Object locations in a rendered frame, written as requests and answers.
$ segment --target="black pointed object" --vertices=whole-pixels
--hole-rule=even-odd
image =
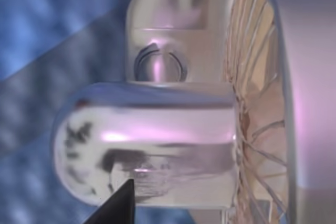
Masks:
[[[134,180],[127,180],[84,224],[134,224]]]

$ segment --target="curved metal edge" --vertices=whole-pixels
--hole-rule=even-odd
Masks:
[[[335,223],[334,0],[270,0],[284,72],[290,223]]]

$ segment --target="black tip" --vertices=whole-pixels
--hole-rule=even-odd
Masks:
[[[134,224],[134,180],[123,184],[84,224]]]

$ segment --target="textured blue surface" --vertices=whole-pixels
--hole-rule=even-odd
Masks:
[[[108,25],[122,27],[127,4],[126,0],[0,0],[0,81],[113,8],[117,12],[120,9],[123,17],[110,20]],[[102,27],[102,34],[109,26]],[[112,45],[118,43],[118,37],[110,41]],[[122,53],[115,47],[110,50],[111,58]],[[111,71],[120,72],[120,68],[111,66]],[[34,88],[41,89],[39,85],[36,82]],[[57,96],[52,90],[49,93]],[[0,224],[81,224],[95,210],[64,190],[49,154],[46,134],[0,159]],[[182,210],[137,209],[136,216],[137,224],[192,224]]]

